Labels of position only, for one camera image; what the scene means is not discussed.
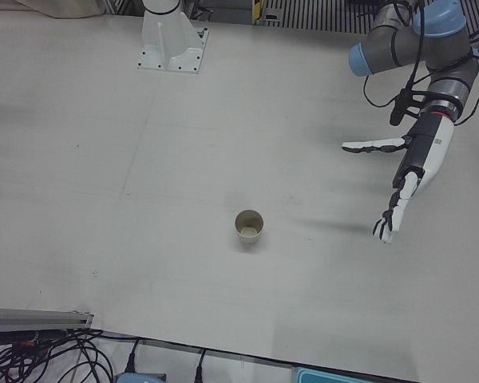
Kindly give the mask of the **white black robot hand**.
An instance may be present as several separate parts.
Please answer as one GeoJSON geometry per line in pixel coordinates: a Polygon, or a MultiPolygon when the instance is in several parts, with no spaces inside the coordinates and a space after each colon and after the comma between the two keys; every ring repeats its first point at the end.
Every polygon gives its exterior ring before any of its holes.
{"type": "Polygon", "coordinates": [[[433,181],[444,163],[454,133],[454,123],[445,113],[425,112],[403,136],[342,143],[342,150],[351,153],[403,150],[394,174],[394,190],[388,208],[376,221],[372,234],[383,243],[391,243],[400,231],[405,209],[433,181]]]}

